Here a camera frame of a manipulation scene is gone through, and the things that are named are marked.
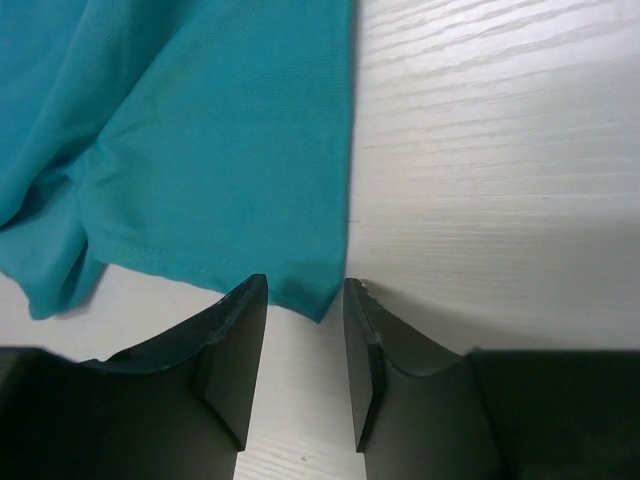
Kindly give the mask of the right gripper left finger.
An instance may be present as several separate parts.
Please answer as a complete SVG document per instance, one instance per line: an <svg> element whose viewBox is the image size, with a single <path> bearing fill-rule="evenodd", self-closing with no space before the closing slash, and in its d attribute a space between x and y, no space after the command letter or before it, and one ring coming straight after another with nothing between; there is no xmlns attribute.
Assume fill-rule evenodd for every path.
<svg viewBox="0 0 640 480"><path fill-rule="evenodd" d="M5 479L230 479L248 437L268 304L254 274L105 361L1 351Z"/></svg>

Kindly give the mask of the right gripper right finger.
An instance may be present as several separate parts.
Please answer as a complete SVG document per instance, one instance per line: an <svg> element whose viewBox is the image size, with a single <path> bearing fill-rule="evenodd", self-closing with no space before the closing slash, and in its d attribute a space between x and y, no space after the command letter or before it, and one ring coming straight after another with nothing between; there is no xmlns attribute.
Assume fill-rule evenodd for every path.
<svg viewBox="0 0 640 480"><path fill-rule="evenodd" d="M355 445L370 479L635 479L634 350L459 355L354 278L343 322Z"/></svg>

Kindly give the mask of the blue t shirt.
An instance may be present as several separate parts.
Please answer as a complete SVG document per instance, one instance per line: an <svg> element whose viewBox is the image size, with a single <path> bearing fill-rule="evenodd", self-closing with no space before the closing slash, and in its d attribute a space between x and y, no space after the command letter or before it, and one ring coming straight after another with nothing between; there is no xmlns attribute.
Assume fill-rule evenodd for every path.
<svg viewBox="0 0 640 480"><path fill-rule="evenodd" d="M322 319L342 282L352 1L5 1L1 270L45 319L119 265Z"/></svg>

